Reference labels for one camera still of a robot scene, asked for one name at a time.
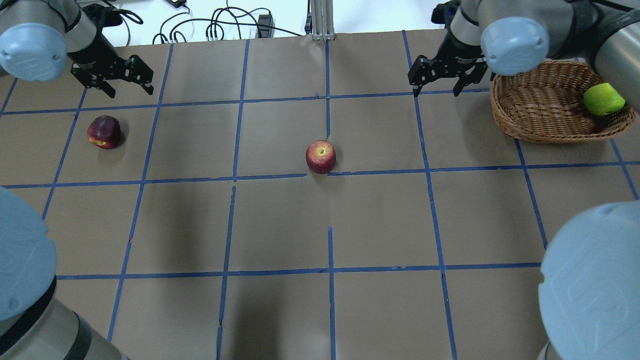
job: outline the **blue tape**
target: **blue tape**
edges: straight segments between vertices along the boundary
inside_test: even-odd
[[[140,180],[124,180],[124,181],[88,181],[86,183],[58,183],[57,188],[71,188],[76,186],[112,186],[112,185],[140,185]]]
[[[169,74],[169,67],[171,65],[171,57],[173,54],[173,44],[169,46],[169,55],[166,59],[166,65],[164,67],[164,76],[162,79],[162,86],[160,87],[160,94],[158,95],[158,101],[156,104],[156,113],[154,115],[154,122],[151,126],[151,134],[149,135],[149,143],[147,145],[147,155],[145,156],[145,166],[142,170],[142,179],[140,183],[140,190],[138,192],[138,200],[136,201],[136,209],[133,213],[133,219],[131,221],[131,230],[129,231],[129,241],[127,242],[127,250],[124,254],[124,260],[122,261],[122,269],[120,271],[120,280],[118,282],[118,291],[116,292],[116,299],[113,303],[113,312],[111,314],[111,323],[109,325],[109,334],[107,336],[107,340],[111,341],[113,337],[113,329],[116,324],[116,317],[118,316],[118,307],[120,306],[120,297],[122,296],[122,286],[124,284],[124,280],[127,275],[127,265],[129,264],[129,254],[131,253],[131,240],[133,239],[133,235],[136,229],[136,224],[138,222],[138,213],[140,212],[140,203],[142,202],[142,194],[145,189],[145,180],[147,178],[147,169],[149,167],[149,158],[151,156],[151,149],[154,142],[154,136],[156,133],[156,125],[158,120],[158,115],[160,114],[160,107],[162,105],[162,99],[164,96],[164,88],[166,86],[166,78]]]
[[[246,67],[249,62],[249,43],[251,40],[246,41],[244,47],[244,62],[242,68],[242,83],[240,86],[240,102],[238,107],[238,124],[236,128],[236,149],[234,150],[234,177],[233,181],[237,180],[238,176],[238,156],[240,153],[240,132],[242,131],[242,112],[244,108],[244,87],[246,85]]]
[[[527,168],[572,168],[572,167],[616,167],[619,163],[574,163],[527,165]]]
[[[21,184],[21,185],[0,185],[5,189],[31,189],[31,188],[50,188],[52,184]]]
[[[456,171],[485,171],[485,170],[513,170],[521,169],[521,165],[502,165],[492,167],[441,167],[432,168],[430,172],[456,172]]]
[[[102,280],[119,279],[120,274],[87,274],[87,275],[56,275],[58,280]]]
[[[342,171],[330,172],[328,176],[352,176],[352,175],[389,175],[389,174],[424,174],[423,168],[409,168],[402,170],[368,170],[368,171]]]
[[[335,353],[335,279],[333,271],[333,226],[328,230],[329,239],[329,316],[331,331],[331,360],[336,360]]]
[[[306,100],[318,100],[320,96],[304,96],[304,97],[280,97],[274,99],[245,99],[244,103],[255,104],[257,102],[282,102],[282,101],[306,101]]]
[[[402,31],[402,36],[404,40],[404,50],[406,51],[407,62],[410,64],[410,67],[411,67],[411,64],[412,64],[411,53],[409,52],[409,42],[407,41],[405,30]],[[451,356],[453,360],[458,360],[458,351],[456,349],[456,340],[455,340],[455,335],[453,331],[453,320],[451,317],[451,306],[449,304],[449,290],[447,287],[447,278],[446,278],[447,269],[444,262],[444,256],[442,254],[442,243],[440,241],[440,228],[438,226],[438,215],[436,211],[435,199],[433,196],[433,186],[432,186],[433,183],[431,181],[431,171],[430,171],[431,167],[429,166],[429,159],[427,157],[427,151],[424,143],[424,132],[422,131],[422,117],[420,115],[420,104],[418,103],[417,97],[413,98],[413,103],[415,105],[415,115],[418,123],[417,125],[418,125],[418,134],[420,136],[420,148],[422,150],[422,159],[424,160],[424,168],[427,169],[426,176],[427,176],[427,189],[429,192],[429,205],[431,206],[431,219],[433,221],[433,231],[435,234],[436,248],[438,250],[438,266],[439,266],[441,280],[442,280],[442,296],[444,300],[445,314],[447,317],[447,328],[449,331],[449,343],[451,345]]]
[[[155,108],[156,104],[146,105],[121,105],[121,106],[99,106],[95,108],[83,108],[82,111],[101,111],[101,110],[126,110],[126,109],[146,109]]]
[[[292,177],[305,177],[306,174],[278,174],[278,175],[247,175],[237,176],[237,180],[267,180],[267,179],[288,179]]]
[[[69,150],[69,144],[71,143],[71,138],[74,135],[74,129],[76,128],[76,124],[78,122],[78,116],[80,116],[80,109],[82,108],[84,97],[86,96],[86,90],[87,89],[85,88],[82,92],[82,96],[80,97],[80,102],[78,103],[78,107],[76,109],[76,114],[74,115],[74,121],[71,123],[71,128],[69,129],[69,134],[67,135],[67,142],[65,143],[65,148],[62,150],[62,156],[60,156],[58,169],[56,170],[56,175],[53,179],[53,183],[51,184],[51,190],[49,191],[47,202],[45,203],[44,209],[42,210],[42,220],[45,220],[45,218],[47,217],[47,213],[49,212],[51,199],[53,199],[53,192],[56,190],[56,184],[58,183],[58,178],[60,177],[60,172],[62,171],[62,164],[64,164],[65,158],[67,157],[67,151]]]
[[[329,60],[329,41],[324,42],[324,75],[326,88],[324,94],[326,97],[326,139],[331,136],[331,86],[330,86],[330,60]]]
[[[201,106],[201,105],[222,105],[222,104],[239,104],[239,103],[240,103],[239,100],[175,102],[172,104],[162,104],[162,107],[174,108],[176,106]]]
[[[231,181],[230,176],[221,177],[185,177],[182,179],[155,179],[146,180],[147,184],[168,184],[168,183],[205,183],[209,181]]]
[[[540,216],[540,209],[538,208],[538,201],[536,200],[536,194],[533,192],[533,185],[531,184],[531,178],[529,177],[529,170],[527,163],[524,159],[524,153],[518,139],[514,139],[516,148],[518,149],[518,157],[522,164],[522,170],[524,172],[524,179],[527,182],[527,189],[529,189],[529,197],[531,198],[531,204],[533,205],[533,211],[536,214],[536,221],[538,222],[538,229],[540,230],[540,237],[542,238],[542,245],[547,248],[547,234],[545,232],[545,226],[542,224],[542,217]]]
[[[124,279],[127,275],[127,264],[129,263],[129,254],[131,253],[131,241],[127,242],[127,249],[124,252],[124,260],[122,261],[122,269],[118,276],[118,290],[116,291],[116,299],[113,302],[113,311],[111,312],[111,321],[109,322],[109,332],[107,334],[107,341],[111,342],[113,339],[113,330],[116,326],[116,317],[118,316],[118,308],[120,307],[120,298],[122,297],[122,286],[124,285]]]
[[[6,97],[4,98],[4,103],[2,104],[2,108],[0,109],[0,117],[2,116],[2,114],[4,114],[7,104],[9,104],[9,99],[11,98],[11,94],[13,94],[13,89],[15,89],[15,85],[17,83],[18,83],[18,78],[13,79],[13,83],[11,83],[9,92],[6,93]]]
[[[625,177],[627,178],[627,182],[629,183],[629,188],[631,189],[631,193],[633,194],[634,199],[639,200],[638,192],[636,191],[636,186],[634,185],[634,181],[633,179],[631,179],[631,175],[629,174],[627,165],[625,164],[625,161],[622,160],[622,154],[620,154],[620,150],[618,149],[618,146],[616,145],[616,142],[613,139],[611,139],[611,146],[613,147],[613,151],[616,152],[616,156],[618,157],[618,161],[619,161],[617,165],[620,165],[622,167],[622,171],[624,171],[625,173]]]
[[[24,111],[7,111],[4,114],[5,115],[25,115],[25,114],[72,113],[76,110],[77,109],[24,110]]]
[[[447,265],[447,270],[539,268],[541,263]]]

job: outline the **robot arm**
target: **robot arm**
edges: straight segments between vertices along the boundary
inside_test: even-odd
[[[545,58],[582,56],[640,109],[640,9],[621,2],[462,0],[437,55],[420,55],[409,71],[413,94],[436,79],[459,77],[458,95],[480,82],[487,66],[510,76]]]
[[[113,98],[107,80],[121,79],[153,94],[153,70],[137,55],[119,57],[102,35],[103,23],[74,0],[0,1],[0,76],[50,81],[62,74],[68,56],[74,61],[71,73],[86,88]]]

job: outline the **black strap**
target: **black strap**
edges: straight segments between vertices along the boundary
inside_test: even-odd
[[[64,360],[84,360],[91,346],[91,326],[83,318],[78,316],[78,314],[76,314],[76,316],[78,318],[78,333],[76,334],[76,340],[74,340]]]
[[[49,289],[20,316],[6,333],[0,336],[0,356],[9,351],[36,324],[49,306],[55,291],[56,278],[54,277]]]

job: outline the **table surface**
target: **table surface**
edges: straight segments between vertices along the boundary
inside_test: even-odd
[[[2,78],[0,184],[49,226],[57,297],[135,360],[534,359],[545,246],[638,198],[640,126],[534,145],[496,127],[488,79],[415,100],[443,35],[119,48],[151,96]],[[99,115],[118,148],[87,140]]]

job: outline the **black cable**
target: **black cable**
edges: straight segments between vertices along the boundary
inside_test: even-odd
[[[129,28],[129,23],[127,23],[126,19],[122,19],[122,22],[124,22],[127,27],[127,45],[125,46],[129,46],[129,44],[131,44],[131,29]]]
[[[255,23],[256,28],[258,27],[258,21],[255,19],[255,17],[253,17],[253,15],[251,15],[250,12],[247,12],[245,9],[240,9],[237,8],[235,6],[228,6],[225,9],[221,9],[222,11],[226,11],[229,14],[231,14],[231,16],[233,16],[234,20],[236,21],[236,26],[238,27],[238,37],[240,38],[240,40],[242,40],[242,33],[240,32],[240,23],[238,22],[238,18],[242,17],[242,16],[250,16],[253,19],[253,22]],[[244,15],[242,16],[236,16],[231,10],[240,10],[242,12],[244,12]],[[218,21],[218,18],[220,17],[220,15],[222,14],[222,11],[220,11],[218,13],[218,16],[216,17],[216,21]]]
[[[156,35],[154,36],[153,40],[151,40],[151,44],[152,44],[152,45],[155,45],[155,44],[156,44],[156,38],[157,38],[157,37],[160,37],[160,41],[162,42],[162,44],[164,44],[164,42],[169,42],[169,39],[167,39],[167,38],[166,38],[166,35],[165,35],[165,34],[160,34],[160,33],[158,33],[158,34],[156,34]]]
[[[169,37],[171,37],[171,34],[175,31],[176,28],[178,28],[180,25],[183,25],[187,22],[191,22],[191,21],[211,21],[211,19],[203,19],[203,18],[197,18],[197,19],[189,19],[189,20],[185,20],[182,21],[180,23],[178,23],[176,26],[174,26],[171,31],[169,32]],[[218,21],[220,24],[228,24],[228,25],[235,25],[235,22],[227,22],[227,21]],[[246,25],[246,26],[255,26],[255,24],[245,24],[245,23],[240,23],[240,25]],[[280,29],[280,28],[276,28],[275,26],[270,26],[270,25],[260,25],[263,28],[268,28],[268,29],[274,29],[274,30],[278,30],[278,31],[283,31],[284,33],[288,33],[291,35],[296,35],[297,37],[301,37],[302,35],[298,34],[298,33],[294,33],[293,31],[289,31],[289,30],[285,30],[285,29]]]
[[[178,36],[176,36],[178,34],[182,35],[182,39],[184,40],[184,42],[187,42],[187,38],[184,37],[184,34],[180,31],[176,31],[173,33],[173,41],[178,42]]]
[[[231,10],[240,10],[240,11],[244,12],[244,14],[236,15]],[[266,10],[269,13],[269,15],[271,15],[271,10],[269,10],[267,8],[255,8],[255,9],[251,10],[250,12],[248,12],[245,9],[242,9],[242,8],[238,8],[238,7],[235,7],[235,6],[227,6],[226,8],[218,8],[215,11],[213,11],[213,14],[211,15],[211,20],[212,20],[212,22],[214,20],[218,20],[220,15],[222,14],[222,12],[225,12],[225,11],[228,12],[229,14],[231,14],[231,16],[233,16],[234,20],[236,21],[236,26],[238,28],[238,37],[240,39],[242,39],[242,34],[240,32],[240,24],[239,24],[238,19],[241,18],[241,17],[250,16],[253,19],[253,22],[255,23],[255,27],[256,27],[257,31],[260,31],[260,28],[258,26],[258,21],[252,15],[253,12],[256,12],[258,10]],[[213,24],[209,24],[209,26],[207,26],[208,38],[218,38],[218,31],[217,31],[218,29],[214,28],[212,25]]]
[[[213,17],[215,16],[215,17],[216,17],[216,20],[215,20],[215,21],[218,21],[218,19],[220,18],[220,15],[221,15],[223,12],[228,12],[228,13],[229,13],[229,14],[231,14],[231,16],[234,18],[234,20],[236,21],[236,26],[237,26],[237,28],[238,28],[238,37],[242,40],[242,33],[240,32],[240,23],[238,22],[238,19],[237,19],[237,17],[234,15],[234,13],[232,13],[232,12],[231,12],[231,10],[229,10],[229,7],[215,9],[215,11],[213,11],[213,14],[211,14],[211,24],[210,24],[210,25],[212,25],[212,24],[213,24],[213,22],[214,22]],[[217,28],[214,28],[214,29],[213,29],[213,32],[214,32],[215,37],[218,37],[218,34],[217,34]]]
[[[191,9],[189,7],[187,7],[186,5],[184,5],[185,8],[187,8],[187,10],[189,10],[188,12],[181,12],[181,13],[177,13],[175,15],[172,15],[171,17],[169,17],[169,19],[166,19],[161,25],[160,25],[160,32],[157,33],[156,35],[154,35],[153,40],[151,41],[151,44],[155,44],[156,43],[156,37],[160,36],[160,43],[164,44],[165,42],[169,42],[169,39],[167,39],[167,37],[162,33],[162,28],[164,27],[164,25],[166,25],[167,22],[169,22],[169,20],[173,19],[176,16],[180,16],[180,15],[191,15]]]
[[[1,4],[0,4],[0,12],[3,11],[4,9],[8,8],[9,6],[15,4],[18,0],[4,0]]]
[[[218,23],[215,23],[214,26],[219,26],[220,27],[220,31],[222,32],[222,38],[220,40],[223,40],[225,38],[225,28],[223,28],[222,25],[220,25]],[[211,24],[209,24],[207,26],[207,28],[205,29],[204,35],[207,37],[207,41],[214,40],[213,34],[211,34]]]
[[[592,0],[592,1],[596,4],[608,6],[609,8],[620,10],[623,12],[630,12],[633,10],[633,8],[630,8],[622,4],[614,3],[613,1],[608,1],[608,0]]]

